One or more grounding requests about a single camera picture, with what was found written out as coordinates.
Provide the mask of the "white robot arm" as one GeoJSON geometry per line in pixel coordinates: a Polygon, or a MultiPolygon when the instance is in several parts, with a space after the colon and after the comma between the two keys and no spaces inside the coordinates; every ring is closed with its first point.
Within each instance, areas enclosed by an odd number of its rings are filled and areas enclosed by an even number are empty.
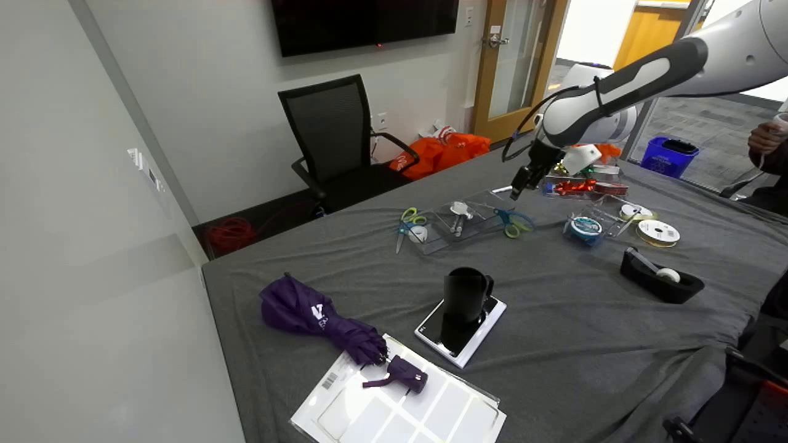
{"type": "Polygon", "coordinates": [[[635,104],[656,96],[726,96],[788,75],[788,0],[749,0],[722,19],[629,66],[570,86],[540,107],[530,163],[512,197],[535,190],[573,146],[605,144],[629,126],[635,104]]]}

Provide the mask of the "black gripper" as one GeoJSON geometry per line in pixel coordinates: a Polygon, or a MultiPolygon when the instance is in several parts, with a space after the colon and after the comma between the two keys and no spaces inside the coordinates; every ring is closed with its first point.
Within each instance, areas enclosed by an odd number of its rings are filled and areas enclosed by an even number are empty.
{"type": "Polygon", "coordinates": [[[524,190],[535,190],[552,169],[555,166],[563,157],[561,147],[552,147],[541,141],[535,141],[526,150],[530,163],[518,169],[514,174],[514,188],[512,188],[512,203],[521,197],[524,190]]]}

